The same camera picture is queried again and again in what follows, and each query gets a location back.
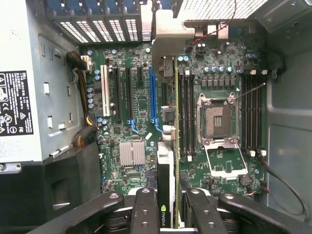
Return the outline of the thin metal locking lever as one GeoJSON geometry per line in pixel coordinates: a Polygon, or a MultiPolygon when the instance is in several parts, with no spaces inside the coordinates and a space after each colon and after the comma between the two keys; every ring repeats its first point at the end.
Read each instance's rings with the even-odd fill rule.
{"type": "Polygon", "coordinates": [[[242,98],[243,96],[246,96],[247,94],[252,93],[253,91],[256,91],[256,90],[258,90],[258,89],[260,89],[260,88],[262,88],[264,86],[266,86],[265,82],[260,84],[260,85],[258,85],[258,86],[256,86],[256,87],[254,87],[254,88],[252,88],[251,90],[249,90],[247,92],[244,92],[243,94],[241,94],[241,95],[239,95],[237,97],[229,97],[229,98],[227,98],[227,103],[228,104],[233,104],[235,101],[237,101],[238,99],[242,98]]]}

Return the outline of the white expansion slot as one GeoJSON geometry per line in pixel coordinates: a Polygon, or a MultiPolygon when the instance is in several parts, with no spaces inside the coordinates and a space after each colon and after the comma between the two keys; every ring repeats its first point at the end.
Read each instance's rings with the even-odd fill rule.
{"type": "Polygon", "coordinates": [[[103,116],[110,116],[109,77],[107,65],[100,66],[103,116]]]}

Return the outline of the open grey PC case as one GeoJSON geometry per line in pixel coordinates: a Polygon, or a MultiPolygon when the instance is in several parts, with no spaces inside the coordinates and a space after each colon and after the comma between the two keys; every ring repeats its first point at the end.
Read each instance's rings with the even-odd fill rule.
{"type": "MultiPolygon", "coordinates": [[[[70,149],[95,142],[93,134],[98,131],[86,119],[88,67],[81,58],[83,46],[152,44],[157,10],[171,10],[186,28],[194,30],[184,46],[211,36],[228,39],[235,27],[260,34],[265,40],[266,154],[256,159],[264,170],[266,185],[249,199],[312,226],[312,0],[38,1],[43,2],[47,21],[75,45],[65,57],[78,84],[84,125],[74,134],[70,149]]],[[[131,209],[142,188],[154,189],[157,199],[157,188],[132,189],[124,195],[124,208],[107,216],[94,233],[129,234],[131,209]]],[[[160,229],[160,234],[198,234],[186,222],[187,189],[201,189],[218,198],[206,189],[191,187],[179,176],[179,227],[160,229]]]]}

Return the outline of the silver chipset heatsink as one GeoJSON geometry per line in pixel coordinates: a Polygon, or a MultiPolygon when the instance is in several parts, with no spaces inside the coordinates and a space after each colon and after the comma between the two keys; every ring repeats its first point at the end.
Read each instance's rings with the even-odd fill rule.
{"type": "Polygon", "coordinates": [[[119,144],[120,165],[132,167],[145,165],[145,144],[144,141],[128,141],[119,144]]]}

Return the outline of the green motherboard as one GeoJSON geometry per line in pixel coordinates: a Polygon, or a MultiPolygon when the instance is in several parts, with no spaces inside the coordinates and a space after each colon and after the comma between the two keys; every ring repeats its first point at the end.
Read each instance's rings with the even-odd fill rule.
{"type": "MultiPolygon", "coordinates": [[[[236,96],[265,82],[262,48],[265,40],[260,34],[250,34],[245,27],[235,27],[228,39],[211,36],[182,47],[178,57],[179,75],[183,77],[183,97],[179,100],[180,139],[183,141],[179,171],[191,187],[208,190],[211,195],[233,192],[254,198],[265,187],[264,170],[257,161],[265,156],[264,100],[265,87],[238,99],[239,147],[253,179],[251,186],[242,187],[239,177],[226,180],[212,177],[206,154],[197,139],[196,105],[198,97],[236,96]]],[[[149,66],[152,66],[151,43],[92,44],[81,48],[82,60],[87,64],[86,93],[88,103],[87,123],[97,128],[93,139],[98,145],[100,165],[100,191],[117,191],[128,195],[132,189],[157,188],[156,147],[161,132],[151,123],[149,66]],[[103,116],[100,66],[107,65],[110,94],[110,116],[103,116]],[[143,69],[143,82],[137,80],[137,67],[143,69]],[[116,116],[114,68],[119,70],[121,89],[121,122],[116,116]],[[125,69],[131,69],[133,119],[128,120],[125,69]],[[123,167],[120,165],[119,144],[144,141],[145,165],[123,167]]],[[[160,82],[156,79],[158,124],[162,106],[160,82]]]]}

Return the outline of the black plastic fan shroud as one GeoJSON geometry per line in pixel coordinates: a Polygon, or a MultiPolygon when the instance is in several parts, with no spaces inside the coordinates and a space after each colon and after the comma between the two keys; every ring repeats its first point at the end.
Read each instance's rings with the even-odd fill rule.
{"type": "Polygon", "coordinates": [[[0,234],[28,231],[100,195],[98,145],[0,174],[0,234]]]}

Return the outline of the round coin cell battery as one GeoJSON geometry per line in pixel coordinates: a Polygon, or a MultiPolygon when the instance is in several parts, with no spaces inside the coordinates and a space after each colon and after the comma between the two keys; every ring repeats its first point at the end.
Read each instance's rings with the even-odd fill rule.
{"type": "Polygon", "coordinates": [[[242,186],[242,187],[248,187],[248,186],[251,186],[253,183],[253,179],[252,177],[250,177],[249,175],[241,175],[239,177],[239,184],[242,186]]]}

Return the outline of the long black expansion slot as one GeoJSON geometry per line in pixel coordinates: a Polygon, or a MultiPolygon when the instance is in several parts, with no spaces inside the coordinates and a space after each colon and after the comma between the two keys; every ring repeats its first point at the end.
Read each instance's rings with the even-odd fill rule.
{"type": "Polygon", "coordinates": [[[168,85],[167,85],[167,83],[161,84],[161,98],[162,98],[162,106],[168,106],[168,85]]]}
{"type": "Polygon", "coordinates": [[[119,70],[114,68],[114,78],[115,78],[115,95],[116,95],[116,116],[117,121],[121,122],[121,89],[120,89],[120,77],[119,70]]]}
{"type": "Polygon", "coordinates": [[[128,110],[128,120],[133,119],[133,101],[132,101],[132,78],[131,78],[131,69],[125,69],[126,77],[126,91],[127,91],[127,110],[128,110]]]}

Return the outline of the blue expansion slot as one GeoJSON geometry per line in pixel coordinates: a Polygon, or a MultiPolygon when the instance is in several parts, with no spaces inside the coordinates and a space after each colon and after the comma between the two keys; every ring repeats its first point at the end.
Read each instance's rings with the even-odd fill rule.
{"type": "Polygon", "coordinates": [[[157,98],[156,98],[157,87],[152,66],[149,66],[148,72],[149,72],[149,89],[150,89],[150,104],[151,104],[151,123],[154,125],[157,131],[162,132],[158,124],[157,98]]]}

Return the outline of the CPU socket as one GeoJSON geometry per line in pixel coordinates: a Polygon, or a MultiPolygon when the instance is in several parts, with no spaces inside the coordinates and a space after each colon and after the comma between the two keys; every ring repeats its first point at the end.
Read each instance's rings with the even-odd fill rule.
{"type": "Polygon", "coordinates": [[[239,143],[238,101],[227,103],[227,98],[235,98],[231,92],[227,97],[206,97],[201,93],[196,105],[197,139],[201,148],[212,141],[239,143]]]}

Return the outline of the metal socket cover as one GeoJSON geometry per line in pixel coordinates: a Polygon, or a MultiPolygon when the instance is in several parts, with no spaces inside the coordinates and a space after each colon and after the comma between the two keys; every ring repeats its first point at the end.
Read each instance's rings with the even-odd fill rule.
{"type": "Polygon", "coordinates": [[[237,142],[212,141],[209,145],[204,145],[204,151],[212,177],[234,180],[249,173],[237,142]]]}

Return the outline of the grey power supply unit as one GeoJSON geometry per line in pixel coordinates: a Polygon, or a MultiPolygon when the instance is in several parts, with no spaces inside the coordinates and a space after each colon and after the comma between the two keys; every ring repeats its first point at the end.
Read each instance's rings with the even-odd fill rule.
{"type": "Polygon", "coordinates": [[[0,0],[0,175],[59,156],[83,127],[65,57],[74,48],[47,21],[42,1],[0,0]]]}

